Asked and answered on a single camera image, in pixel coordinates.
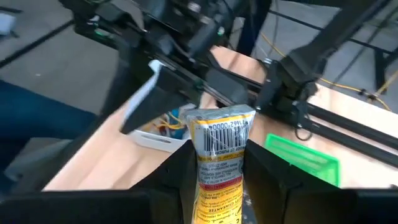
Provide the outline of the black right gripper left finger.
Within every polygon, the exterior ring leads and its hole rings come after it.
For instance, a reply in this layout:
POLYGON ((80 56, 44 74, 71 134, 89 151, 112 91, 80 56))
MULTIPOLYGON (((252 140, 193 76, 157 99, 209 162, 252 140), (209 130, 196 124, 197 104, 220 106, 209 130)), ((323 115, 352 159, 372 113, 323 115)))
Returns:
POLYGON ((133 186, 147 194, 147 204, 136 213, 140 223, 191 223, 196 187, 196 152, 188 140, 133 186))

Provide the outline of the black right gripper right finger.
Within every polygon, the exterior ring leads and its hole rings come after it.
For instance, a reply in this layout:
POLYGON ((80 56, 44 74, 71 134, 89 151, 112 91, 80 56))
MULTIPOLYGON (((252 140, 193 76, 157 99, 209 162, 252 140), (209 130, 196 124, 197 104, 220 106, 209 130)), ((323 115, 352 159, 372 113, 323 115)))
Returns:
POLYGON ((290 188, 290 164, 249 140, 243 174, 258 223, 283 223, 290 188))

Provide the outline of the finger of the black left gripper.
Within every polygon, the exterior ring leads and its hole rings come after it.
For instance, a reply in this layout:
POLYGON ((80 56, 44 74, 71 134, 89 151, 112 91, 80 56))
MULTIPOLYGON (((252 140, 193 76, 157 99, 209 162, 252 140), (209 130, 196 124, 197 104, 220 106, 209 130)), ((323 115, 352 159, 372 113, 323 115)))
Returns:
POLYGON ((129 134, 149 121, 188 103, 198 105, 201 90, 186 73, 159 60, 148 63, 152 75, 127 101, 120 132, 129 134))
POLYGON ((248 102, 248 91, 245 85, 228 72, 211 68, 205 75, 205 91, 224 105, 241 105, 248 102))

